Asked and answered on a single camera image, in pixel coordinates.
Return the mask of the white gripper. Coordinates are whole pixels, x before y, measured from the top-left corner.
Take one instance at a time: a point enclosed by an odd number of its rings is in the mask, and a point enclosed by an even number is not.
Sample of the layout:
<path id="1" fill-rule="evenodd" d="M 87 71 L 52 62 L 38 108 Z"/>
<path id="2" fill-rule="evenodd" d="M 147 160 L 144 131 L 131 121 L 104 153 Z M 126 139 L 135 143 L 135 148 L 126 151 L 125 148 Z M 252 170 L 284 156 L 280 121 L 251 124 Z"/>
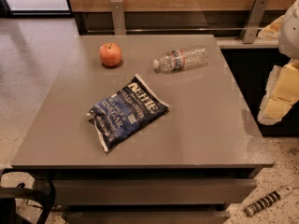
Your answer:
<path id="1" fill-rule="evenodd" d="M 299 59 L 299 0 L 259 33 L 260 38 L 277 39 L 279 52 Z M 274 125 L 289 113 L 299 101 L 299 62 L 275 65 L 269 74 L 258 114 L 263 125 Z"/>

